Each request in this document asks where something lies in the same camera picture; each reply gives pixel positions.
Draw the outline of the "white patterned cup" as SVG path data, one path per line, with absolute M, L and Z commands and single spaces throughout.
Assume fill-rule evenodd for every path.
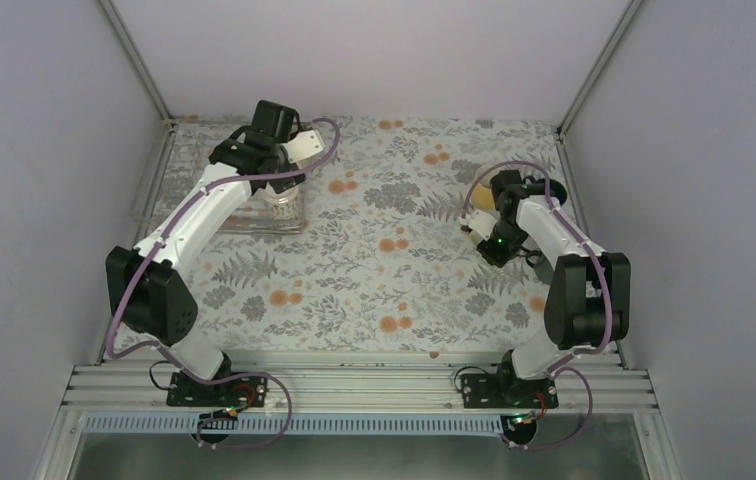
M 260 191 L 270 218 L 276 220 L 296 220 L 302 214 L 300 188 L 298 186 L 276 192 L 270 186 Z

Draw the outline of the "yellow mug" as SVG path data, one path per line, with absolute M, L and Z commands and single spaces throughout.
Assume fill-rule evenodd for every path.
M 492 165 L 483 165 L 476 171 L 475 178 L 480 179 L 480 181 L 476 184 L 471 195 L 470 201 L 473 207 L 490 212 L 496 210 L 491 181 L 498 173 L 499 169 Z

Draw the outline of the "dark grey-green mug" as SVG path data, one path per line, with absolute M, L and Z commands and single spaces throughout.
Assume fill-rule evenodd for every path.
M 554 270 L 540 250 L 531 250 L 525 254 L 526 264 L 533 270 L 536 278 L 545 285 L 550 285 Z

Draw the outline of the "dark teal mug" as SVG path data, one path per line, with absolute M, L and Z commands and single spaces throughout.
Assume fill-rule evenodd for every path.
M 568 201 L 569 199 L 568 190 L 562 183 L 556 180 L 550 180 L 549 188 L 550 188 L 550 195 L 556 198 L 560 205 L 564 205 Z

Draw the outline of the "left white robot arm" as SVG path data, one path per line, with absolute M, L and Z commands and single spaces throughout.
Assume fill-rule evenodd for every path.
M 131 248 L 114 247 L 105 260 L 112 318 L 105 353 L 114 360 L 150 347 L 193 379 L 192 390 L 209 405 L 232 391 L 226 355 L 195 323 L 198 305 L 185 283 L 188 267 L 233 211 L 258 191 L 287 192 L 304 182 L 306 155 L 291 142 L 306 137 L 292 107 L 257 103 L 251 121 L 211 151 L 193 188 L 166 219 Z

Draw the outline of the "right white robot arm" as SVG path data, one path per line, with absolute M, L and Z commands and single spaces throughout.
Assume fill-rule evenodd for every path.
M 516 170 L 492 170 L 494 215 L 475 210 L 465 218 L 477 234 L 478 253 L 503 267 L 521 254 L 549 267 L 544 330 L 507 356 L 507 373 L 495 384 L 498 399 L 519 407 L 534 393 L 533 380 L 554 374 L 580 355 L 601 353 L 630 329 L 631 263 L 591 240 L 563 211 L 565 188 Z

